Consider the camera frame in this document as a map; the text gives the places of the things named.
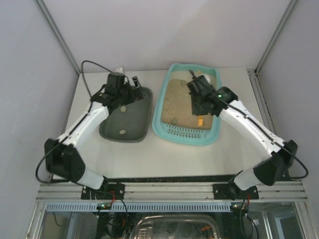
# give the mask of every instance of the metal bracket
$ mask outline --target metal bracket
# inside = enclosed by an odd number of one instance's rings
[[[109,184],[106,193],[97,192],[94,189],[83,187],[81,199],[82,200],[111,200],[113,198],[112,192],[117,196],[116,199],[124,199],[125,185],[122,183]]]
[[[213,184],[213,193],[215,200],[231,200],[233,198],[230,194],[229,186],[226,183]],[[247,191],[243,191],[237,195],[236,199],[243,200],[248,193],[250,194],[250,199],[259,199],[257,187],[252,187]]]

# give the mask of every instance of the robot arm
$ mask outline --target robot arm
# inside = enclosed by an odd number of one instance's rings
[[[297,144],[285,142],[270,132],[245,108],[238,97],[227,87],[217,91],[210,85],[207,75],[195,77],[187,85],[190,89],[194,115],[216,115],[237,129],[253,145],[262,162],[239,172],[229,182],[230,191],[240,191],[265,184],[272,186],[291,167]]]
[[[78,150],[113,110],[143,98],[137,77],[133,77],[134,89],[129,82],[124,83],[125,77],[123,73],[111,72],[107,83],[92,96],[88,108],[75,124],[58,139],[45,142],[47,171],[77,184],[101,188],[105,178],[86,167]]]

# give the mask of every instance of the white table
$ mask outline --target white table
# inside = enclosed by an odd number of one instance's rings
[[[260,121],[261,114],[244,68],[219,68],[222,84],[233,90]],[[153,112],[166,70],[126,72],[138,76],[141,85],[153,91]],[[92,93],[107,81],[108,73],[86,73]],[[76,88],[67,127],[82,115],[89,104],[82,76]],[[189,146],[159,138],[152,129],[139,143],[117,143],[103,139],[98,128],[79,150],[86,165],[108,178],[168,177],[236,174],[261,160],[248,142],[226,122],[219,138],[209,146]]]

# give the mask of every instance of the metal rail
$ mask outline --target metal rail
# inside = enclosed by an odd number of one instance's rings
[[[233,202],[231,200],[214,200],[213,183],[124,183],[124,201],[142,202]],[[274,186],[257,186],[258,200],[251,202],[306,202],[307,197],[302,183],[277,182]],[[78,202],[81,200],[82,187],[61,183],[57,185],[42,184],[38,191],[37,202]]]

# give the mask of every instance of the gray tray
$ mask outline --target gray tray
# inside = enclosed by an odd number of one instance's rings
[[[142,87],[142,91],[144,99],[127,105],[125,112],[117,108],[100,124],[101,137],[124,143],[137,143],[145,138],[151,119],[153,94],[146,87]]]

